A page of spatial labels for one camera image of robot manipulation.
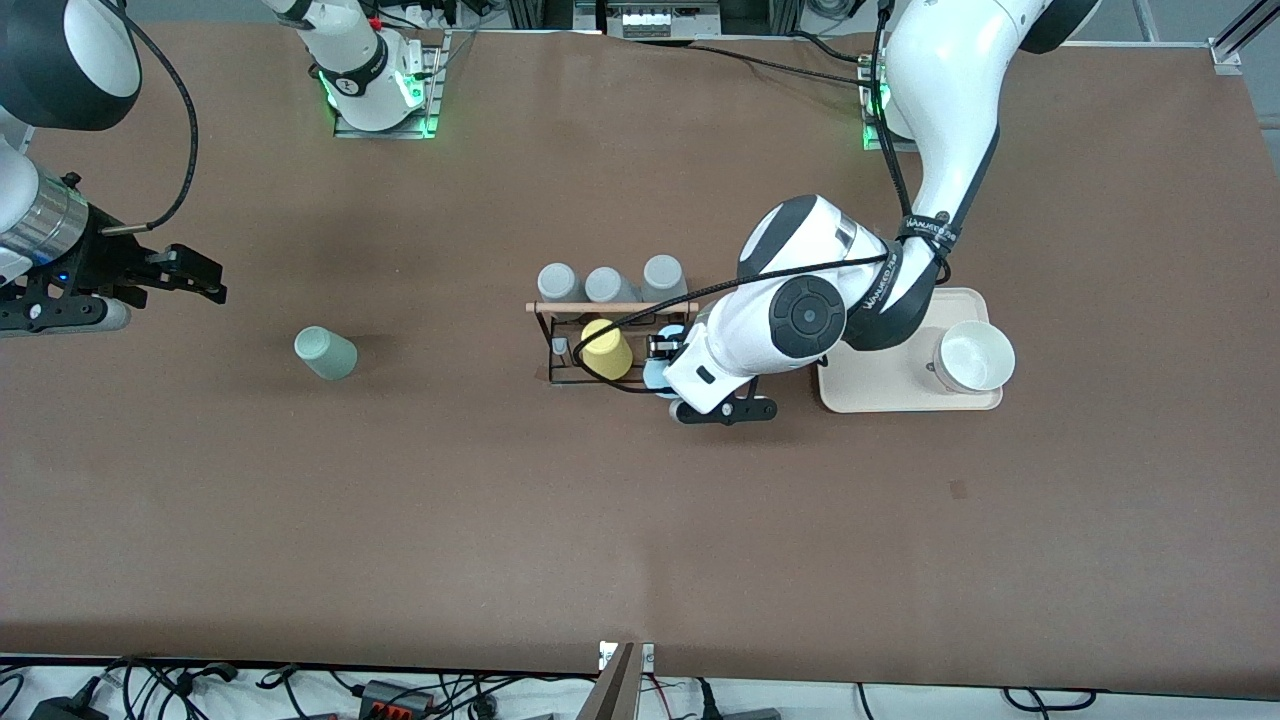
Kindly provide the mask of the light blue cup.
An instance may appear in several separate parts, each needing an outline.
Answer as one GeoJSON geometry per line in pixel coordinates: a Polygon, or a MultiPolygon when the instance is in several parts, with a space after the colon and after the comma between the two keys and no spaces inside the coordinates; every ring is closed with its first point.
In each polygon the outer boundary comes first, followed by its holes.
{"type": "MultiPolygon", "coordinates": [[[[686,325],[668,324],[662,327],[657,333],[649,336],[682,336],[685,343],[686,334],[686,325]]],[[[666,370],[672,363],[653,363],[648,360],[648,337],[645,343],[646,359],[643,368],[643,382],[645,387],[648,389],[653,389],[658,397],[676,400],[678,398],[678,395],[671,388],[671,384],[666,378],[666,370]]]]}

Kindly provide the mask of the pale green cup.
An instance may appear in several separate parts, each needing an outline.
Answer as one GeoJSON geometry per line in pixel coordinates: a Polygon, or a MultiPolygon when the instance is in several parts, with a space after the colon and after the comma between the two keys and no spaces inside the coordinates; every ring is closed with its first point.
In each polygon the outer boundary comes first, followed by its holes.
{"type": "Polygon", "coordinates": [[[353,373],[358,350],[349,340],[324,327],[311,325],[298,332],[294,354],[324,380],[342,380],[353,373]]]}

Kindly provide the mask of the yellow cup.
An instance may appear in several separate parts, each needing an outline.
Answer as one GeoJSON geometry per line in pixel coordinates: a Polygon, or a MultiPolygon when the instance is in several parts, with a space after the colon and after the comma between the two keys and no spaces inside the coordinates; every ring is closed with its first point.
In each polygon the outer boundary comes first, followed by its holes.
{"type": "Polygon", "coordinates": [[[580,364],[586,369],[608,380],[620,380],[630,373],[634,351],[621,329],[613,327],[611,320],[600,318],[589,322],[582,328],[580,340],[584,342],[580,364]]]}

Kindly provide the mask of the grey cup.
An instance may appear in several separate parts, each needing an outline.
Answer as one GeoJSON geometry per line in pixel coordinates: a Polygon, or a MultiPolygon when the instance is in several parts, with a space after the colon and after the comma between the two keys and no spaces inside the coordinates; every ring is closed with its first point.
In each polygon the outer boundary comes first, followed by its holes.
{"type": "Polygon", "coordinates": [[[584,282],[588,300],[593,304],[639,304],[640,290],[626,275],[612,266],[599,266],[584,282]]]}
{"type": "Polygon", "coordinates": [[[662,304],[689,292],[681,263],[667,254],[650,258],[643,269],[643,300],[662,304]]]}
{"type": "Polygon", "coordinates": [[[545,304],[585,304],[588,296],[582,281],[566,263],[550,263],[540,269],[538,291],[545,304]]]}

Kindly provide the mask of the beige plastic tray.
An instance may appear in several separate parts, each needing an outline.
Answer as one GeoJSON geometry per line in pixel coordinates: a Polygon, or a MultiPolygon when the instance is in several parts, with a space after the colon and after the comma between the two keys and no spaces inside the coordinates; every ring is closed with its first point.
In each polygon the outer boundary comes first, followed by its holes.
{"type": "Polygon", "coordinates": [[[972,288],[938,288],[920,328],[905,343],[860,352],[838,343],[815,370],[818,395],[832,413],[989,411],[1001,389],[969,395],[950,389],[928,368],[945,332],[963,322],[988,322],[986,299],[972,288]]]}

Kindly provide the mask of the white bowl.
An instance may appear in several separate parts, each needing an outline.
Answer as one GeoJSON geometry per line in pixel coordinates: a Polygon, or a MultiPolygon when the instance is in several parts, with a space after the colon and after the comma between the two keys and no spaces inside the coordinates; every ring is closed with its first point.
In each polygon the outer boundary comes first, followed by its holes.
{"type": "Polygon", "coordinates": [[[954,392],[980,395],[1001,389],[1016,364],[1016,351],[1000,328],[987,322],[963,322],[940,337],[931,372],[954,392]]]}

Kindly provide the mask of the white socket power strip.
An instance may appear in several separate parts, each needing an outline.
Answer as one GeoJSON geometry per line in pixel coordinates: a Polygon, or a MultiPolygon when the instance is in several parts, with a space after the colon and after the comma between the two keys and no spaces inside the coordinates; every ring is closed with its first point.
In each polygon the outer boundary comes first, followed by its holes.
{"type": "Polygon", "coordinates": [[[723,29],[716,0],[608,0],[605,27],[614,37],[655,41],[716,37],[723,29]]]}

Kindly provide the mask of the black box red connectors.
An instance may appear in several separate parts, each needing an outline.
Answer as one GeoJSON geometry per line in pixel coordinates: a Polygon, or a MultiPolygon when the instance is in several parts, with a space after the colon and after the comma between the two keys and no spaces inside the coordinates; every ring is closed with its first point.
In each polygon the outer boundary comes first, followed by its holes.
{"type": "Polygon", "coordinates": [[[428,691],[370,680],[360,694],[358,720],[428,720],[434,708],[435,700],[428,691]]]}

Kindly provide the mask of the black power adapter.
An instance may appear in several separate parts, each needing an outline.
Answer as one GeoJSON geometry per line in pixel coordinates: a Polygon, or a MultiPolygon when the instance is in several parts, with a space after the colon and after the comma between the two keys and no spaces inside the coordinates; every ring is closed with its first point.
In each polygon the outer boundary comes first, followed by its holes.
{"type": "Polygon", "coordinates": [[[31,711],[28,720],[110,720],[110,717],[70,697],[41,700],[31,711]]]}

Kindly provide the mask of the aluminium corner profile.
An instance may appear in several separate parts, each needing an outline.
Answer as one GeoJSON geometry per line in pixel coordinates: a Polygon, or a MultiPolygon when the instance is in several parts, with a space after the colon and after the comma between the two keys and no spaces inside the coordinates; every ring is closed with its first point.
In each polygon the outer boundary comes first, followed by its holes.
{"type": "Polygon", "coordinates": [[[1221,76],[1239,76],[1242,51],[1276,19],[1280,19],[1280,0],[1251,0],[1239,15],[1210,40],[1215,70],[1221,76]]]}

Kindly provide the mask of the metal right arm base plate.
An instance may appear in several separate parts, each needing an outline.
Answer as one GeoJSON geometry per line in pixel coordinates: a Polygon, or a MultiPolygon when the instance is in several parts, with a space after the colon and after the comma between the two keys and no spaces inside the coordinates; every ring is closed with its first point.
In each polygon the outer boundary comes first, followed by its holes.
{"type": "Polygon", "coordinates": [[[396,29],[362,68],[320,70],[337,137],[431,138],[442,110],[447,46],[422,45],[396,29]]]}

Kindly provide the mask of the small metal bracket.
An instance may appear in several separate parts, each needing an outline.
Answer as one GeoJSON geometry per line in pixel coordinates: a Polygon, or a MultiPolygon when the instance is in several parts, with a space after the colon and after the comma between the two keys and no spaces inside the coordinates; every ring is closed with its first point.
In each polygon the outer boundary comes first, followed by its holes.
{"type": "MultiPolygon", "coordinates": [[[[598,646],[598,671],[604,673],[612,656],[618,650],[620,643],[602,641],[598,646]]],[[[655,674],[655,646],[653,643],[641,643],[640,651],[637,652],[643,657],[643,673],[655,674]]]]}

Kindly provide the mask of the aluminium frame post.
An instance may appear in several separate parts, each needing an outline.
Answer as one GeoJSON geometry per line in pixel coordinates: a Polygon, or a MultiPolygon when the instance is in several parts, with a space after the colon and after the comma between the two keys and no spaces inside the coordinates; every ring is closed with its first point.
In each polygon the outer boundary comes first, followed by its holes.
{"type": "Polygon", "coordinates": [[[598,32],[596,0],[500,0],[513,29],[598,32]]]}

